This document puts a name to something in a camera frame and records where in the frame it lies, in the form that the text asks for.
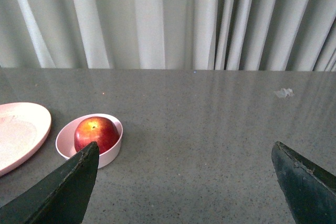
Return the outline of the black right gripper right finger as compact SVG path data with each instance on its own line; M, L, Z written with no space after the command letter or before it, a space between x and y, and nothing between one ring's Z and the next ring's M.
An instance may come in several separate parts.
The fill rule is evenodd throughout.
M271 150L279 186L295 223L335 223L335 176L282 142Z

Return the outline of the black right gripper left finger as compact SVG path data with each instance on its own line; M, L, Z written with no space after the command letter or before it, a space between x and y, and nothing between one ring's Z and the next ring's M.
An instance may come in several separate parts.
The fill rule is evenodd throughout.
M82 223L95 185L97 143L90 143L1 207L1 223Z

